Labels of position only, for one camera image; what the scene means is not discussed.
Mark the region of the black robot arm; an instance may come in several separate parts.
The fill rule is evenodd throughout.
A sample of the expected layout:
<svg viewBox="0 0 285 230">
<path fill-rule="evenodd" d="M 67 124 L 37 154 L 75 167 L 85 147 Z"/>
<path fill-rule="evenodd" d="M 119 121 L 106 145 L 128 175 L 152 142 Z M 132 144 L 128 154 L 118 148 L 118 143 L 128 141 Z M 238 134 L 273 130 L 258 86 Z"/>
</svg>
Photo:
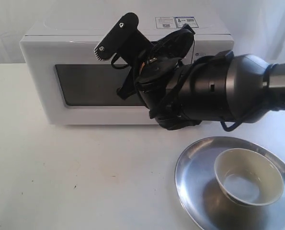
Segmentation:
<svg viewBox="0 0 285 230">
<path fill-rule="evenodd" d="M 132 88 L 150 119 L 167 130 L 218 121 L 230 132 L 285 110 L 285 63 L 226 50 L 184 64 L 194 35 L 188 26 L 156 43 L 137 29 L 118 35 L 116 52 L 131 66 Z"/>
</svg>

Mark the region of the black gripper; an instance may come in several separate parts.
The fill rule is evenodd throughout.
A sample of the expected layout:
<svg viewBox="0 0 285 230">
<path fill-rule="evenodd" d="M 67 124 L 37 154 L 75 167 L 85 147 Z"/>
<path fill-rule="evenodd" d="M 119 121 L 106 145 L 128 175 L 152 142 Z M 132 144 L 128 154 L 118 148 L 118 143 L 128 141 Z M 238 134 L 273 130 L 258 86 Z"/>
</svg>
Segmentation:
<svg viewBox="0 0 285 230">
<path fill-rule="evenodd" d="M 184 115 L 176 98 L 188 79 L 191 66 L 182 59 L 194 43 L 195 32 L 181 28 L 157 42 L 149 51 L 142 51 L 134 60 L 123 84 L 116 90 L 122 99 L 135 95 L 149 109 L 150 119 L 166 130 L 177 130 L 195 125 L 195 120 Z"/>
</svg>

